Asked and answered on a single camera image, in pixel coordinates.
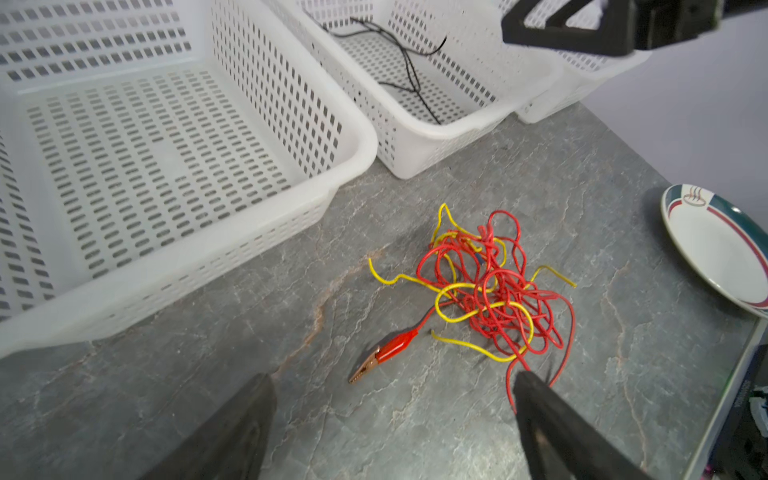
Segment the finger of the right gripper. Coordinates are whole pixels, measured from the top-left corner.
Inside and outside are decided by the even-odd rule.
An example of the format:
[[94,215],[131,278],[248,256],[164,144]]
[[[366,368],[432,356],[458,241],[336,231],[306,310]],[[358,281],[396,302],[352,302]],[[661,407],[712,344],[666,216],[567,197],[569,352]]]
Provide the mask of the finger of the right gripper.
[[539,1],[518,1],[501,20],[506,44],[622,57],[634,51],[636,6],[633,1],[608,1],[596,29],[568,27],[567,21],[590,1],[568,1],[546,18],[543,28],[525,25]]

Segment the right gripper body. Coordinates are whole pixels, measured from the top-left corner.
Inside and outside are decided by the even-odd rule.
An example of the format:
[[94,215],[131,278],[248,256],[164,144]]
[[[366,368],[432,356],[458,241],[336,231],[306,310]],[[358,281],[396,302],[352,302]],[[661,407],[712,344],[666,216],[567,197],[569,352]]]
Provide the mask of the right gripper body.
[[694,40],[716,30],[723,0],[635,1],[635,50],[655,50]]

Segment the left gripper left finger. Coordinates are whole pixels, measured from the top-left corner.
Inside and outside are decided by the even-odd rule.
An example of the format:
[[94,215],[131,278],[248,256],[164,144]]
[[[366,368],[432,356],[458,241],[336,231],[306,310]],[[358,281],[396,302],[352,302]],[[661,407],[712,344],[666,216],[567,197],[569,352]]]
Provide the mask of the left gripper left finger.
[[257,479],[277,409],[268,374],[252,377],[144,479]]

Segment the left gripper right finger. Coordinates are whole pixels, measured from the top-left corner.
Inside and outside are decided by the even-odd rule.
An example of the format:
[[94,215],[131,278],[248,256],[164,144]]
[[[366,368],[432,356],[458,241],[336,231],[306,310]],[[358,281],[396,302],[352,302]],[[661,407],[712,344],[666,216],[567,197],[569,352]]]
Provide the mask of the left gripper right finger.
[[648,475],[536,374],[516,376],[517,425],[533,479],[646,479]]

